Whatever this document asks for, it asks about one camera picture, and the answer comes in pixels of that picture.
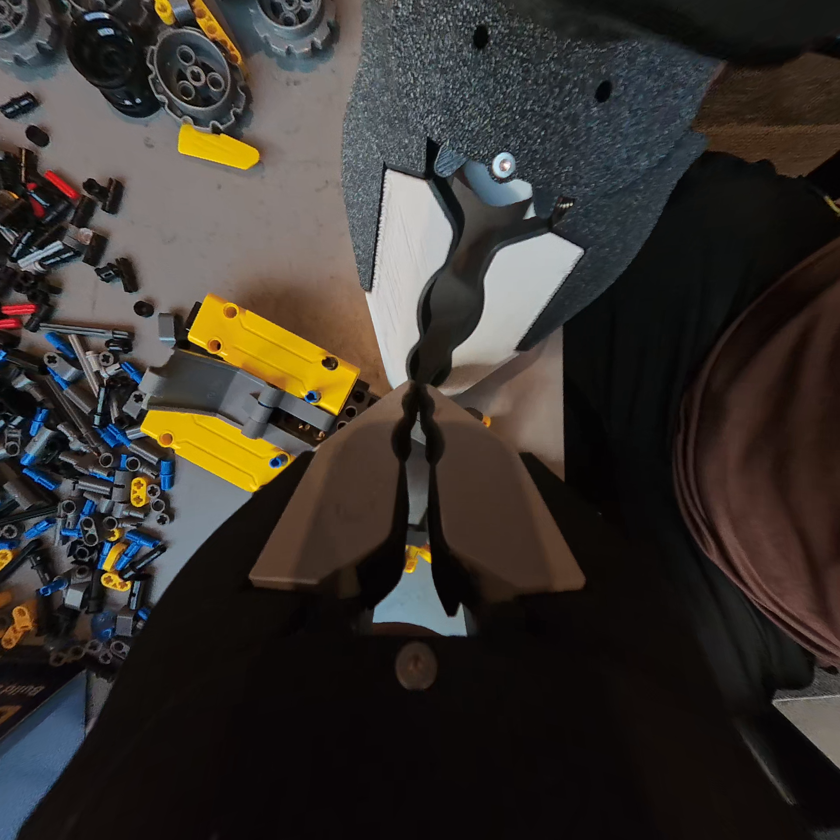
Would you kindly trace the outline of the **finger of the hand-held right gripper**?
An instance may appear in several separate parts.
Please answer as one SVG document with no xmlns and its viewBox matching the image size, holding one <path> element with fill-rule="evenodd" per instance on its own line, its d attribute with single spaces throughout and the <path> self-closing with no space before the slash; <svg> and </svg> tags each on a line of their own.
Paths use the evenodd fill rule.
<svg viewBox="0 0 840 840">
<path fill-rule="evenodd" d="M 479 238 L 430 290 L 420 382 L 456 395 L 514 359 L 584 254 L 546 226 L 509 226 Z"/>
<path fill-rule="evenodd" d="M 457 243 L 454 200 L 446 182 L 384 172 L 366 301 L 391 388 L 409 377 L 423 299 Z"/>
</svg>

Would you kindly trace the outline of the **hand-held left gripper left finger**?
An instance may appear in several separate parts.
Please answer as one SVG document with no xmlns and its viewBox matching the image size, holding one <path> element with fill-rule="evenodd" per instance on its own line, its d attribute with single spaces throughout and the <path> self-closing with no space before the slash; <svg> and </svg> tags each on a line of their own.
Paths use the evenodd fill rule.
<svg viewBox="0 0 840 840">
<path fill-rule="evenodd" d="M 405 563 L 412 385 L 316 450 L 249 579 L 276 591 L 386 595 Z"/>
</svg>

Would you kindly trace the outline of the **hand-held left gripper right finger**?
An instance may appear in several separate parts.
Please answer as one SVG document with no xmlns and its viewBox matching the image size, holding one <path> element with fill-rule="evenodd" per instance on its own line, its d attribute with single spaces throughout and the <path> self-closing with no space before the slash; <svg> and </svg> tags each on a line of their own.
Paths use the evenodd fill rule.
<svg viewBox="0 0 840 840">
<path fill-rule="evenodd" d="M 432 574 L 448 615 L 584 588 L 583 570 L 513 448 L 430 385 L 422 387 L 422 429 Z"/>
</svg>

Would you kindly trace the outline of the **yellow and grey brick module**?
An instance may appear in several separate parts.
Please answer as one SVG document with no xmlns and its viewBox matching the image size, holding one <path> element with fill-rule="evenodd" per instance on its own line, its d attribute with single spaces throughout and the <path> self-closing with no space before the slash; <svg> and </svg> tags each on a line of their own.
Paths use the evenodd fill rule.
<svg viewBox="0 0 840 840">
<path fill-rule="evenodd" d="M 483 414 L 483 412 L 479 409 L 473 406 L 468 406 L 465 410 L 471 416 L 479 420 L 485 427 L 491 427 L 491 418 L 488 415 Z M 405 546 L 405 562 L 403 571 L 406 574 L 412 574 L 415 572 L 417 564 L 420 560 L 428 564 L 432 563 L 432 552 L 427 537 L 424 537 L 419 531 L 410 531 L 407 539 L 408 542 Z"/>
</svg>

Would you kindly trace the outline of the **black and yellow brick assembly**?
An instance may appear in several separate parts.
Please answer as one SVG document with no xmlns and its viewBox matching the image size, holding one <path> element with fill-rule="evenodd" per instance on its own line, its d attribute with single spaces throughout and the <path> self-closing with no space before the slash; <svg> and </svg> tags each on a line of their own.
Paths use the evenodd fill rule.
<svg viewBox="0 0 840 840">
<path fill-rule="evenodd" d="M 159 446 L 247 492 L 379 399 L 353 364 L 214 294 L 194 307 L 185 343 L 143 374 L 124 412 Z"/>
</svg>

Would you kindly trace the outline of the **pile of loose brick pieces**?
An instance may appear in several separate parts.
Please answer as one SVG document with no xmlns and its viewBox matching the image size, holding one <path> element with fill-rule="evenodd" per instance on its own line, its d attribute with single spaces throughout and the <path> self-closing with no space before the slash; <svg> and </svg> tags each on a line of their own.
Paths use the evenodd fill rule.
<svg viewBox="0 0 840 840">
<path fill-rule="evenodd" d="M 175 464 L 140 429 L 133 333 L 57 320 L 67 266 L 139 289 L 91 225 L 118 212 L 123 184 L 76 186 L 40 166 L 46 131 L 24 136 L 1 165 L 2 656 L 33 645 L 51 668 L 108 673 L 148 621 L 143 587 L 166 547 L 144 524 L 170 522 Z"/>
</svg>

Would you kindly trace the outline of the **person's brown shirt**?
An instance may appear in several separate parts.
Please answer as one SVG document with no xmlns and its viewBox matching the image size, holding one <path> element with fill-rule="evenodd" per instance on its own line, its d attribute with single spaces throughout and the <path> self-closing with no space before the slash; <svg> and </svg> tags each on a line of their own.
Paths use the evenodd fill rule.
<svg viewBox="0 0 840 840">
<path fill-rule="evenodd" d="M 837 238 L 715 344 L 680 407 L 674 482 L 705 555 L 818 664 L 837 667 Z"/>
</svg>

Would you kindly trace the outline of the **blue cardboard box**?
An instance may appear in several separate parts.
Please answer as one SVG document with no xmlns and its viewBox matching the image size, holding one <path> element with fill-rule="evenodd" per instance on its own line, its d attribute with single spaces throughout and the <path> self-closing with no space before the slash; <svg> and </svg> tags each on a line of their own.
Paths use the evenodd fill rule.
<svg viewBox="0 0 840 840">
<path fill-rule="evenodd" d="M 79 664 L 2 660 L 2 838 L 16 836 L 79 749 L 86 734 L 87 683 Z"/>
</svg>

